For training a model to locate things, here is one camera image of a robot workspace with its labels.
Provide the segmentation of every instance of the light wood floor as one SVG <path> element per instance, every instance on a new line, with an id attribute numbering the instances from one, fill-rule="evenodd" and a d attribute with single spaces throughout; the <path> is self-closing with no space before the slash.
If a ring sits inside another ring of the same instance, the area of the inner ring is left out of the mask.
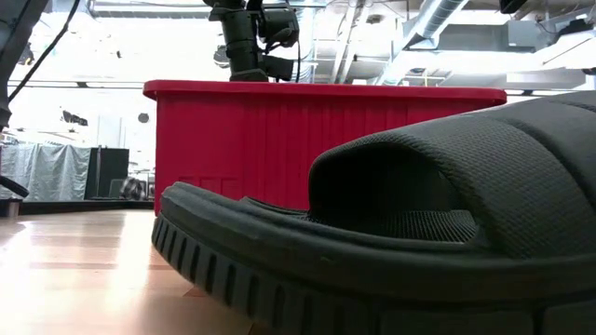
<path id="1" fill-rule="evenodd" d="M 246 335 L 154 251 L 152 211 L 0 221 L 0 334 Z"/>

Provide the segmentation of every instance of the textured fabric strap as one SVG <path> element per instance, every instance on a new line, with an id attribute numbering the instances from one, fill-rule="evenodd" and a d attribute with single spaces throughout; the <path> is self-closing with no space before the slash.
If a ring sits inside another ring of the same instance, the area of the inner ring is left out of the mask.
<path id="1" fill-rule="evenodd" d="M 545 105 L 555 107 L 547 113 Z M 335 148 L 311 170 L 311 210 L 321 217 L 332 217 L 339 208 L 357 215 L 367 208 L 404 210 L 401 202 L 386 199 L 407 198 L 395 196 L 402 192 L 394 187 L 397 183 L 420 183 L 425 191 L 414 197 L 435 200 L 423 200 L 423 208 L 416 209 L 469 210 L 490 244 L 510 257 L 596 252 L 596 216 L 587 192 L 596 187 L 586 171 L 593 160 L 580 158 L 593 158 L 596 151 L 596 114 L 567 107 L 533 100 L 390 130 Z M 528 129 L 538 129 L 540 139 Z M 553 147 L 559 152 L 554 154 Z M 404 165 L 411 166 L 411 173 L 402 173 L 407 172 Z M 578 171 L 583 171 L 581 181 Z"/>

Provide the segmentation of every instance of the black slide sandal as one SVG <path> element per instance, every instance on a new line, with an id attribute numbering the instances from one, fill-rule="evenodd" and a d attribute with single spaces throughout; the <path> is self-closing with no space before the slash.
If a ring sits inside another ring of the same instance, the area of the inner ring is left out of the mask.
<path id="1" fill-rule="evenodd" d="M 177 183 L 153 242 L 279 333 L 592 334 L 594 105 L 577 93 L 351 142 L 314 164 L 308 213 Z"/>

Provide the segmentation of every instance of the red crate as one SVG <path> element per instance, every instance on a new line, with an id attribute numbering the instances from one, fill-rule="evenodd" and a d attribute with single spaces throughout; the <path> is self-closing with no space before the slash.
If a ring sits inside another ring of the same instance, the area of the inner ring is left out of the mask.
<path id="1" fill-rule="evenodd" d="M 159 196 L 185 181 L 233 199 L 307 208 L 324 151 L 374 132 L 506 102 L 484 88 L 152 81 Z"/>

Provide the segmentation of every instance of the gray curtain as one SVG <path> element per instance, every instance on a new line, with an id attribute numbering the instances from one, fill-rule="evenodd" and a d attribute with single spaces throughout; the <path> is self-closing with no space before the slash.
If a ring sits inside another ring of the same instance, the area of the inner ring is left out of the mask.
<path id="1" fill-rule="evenodd" d="M 72 145 L 11 145 L 2 148 L 2 173 L 29 190 L 24 201 L 82 201 L 91 149 Z M 14 196 L 0 188 L 0 197 Z"/>

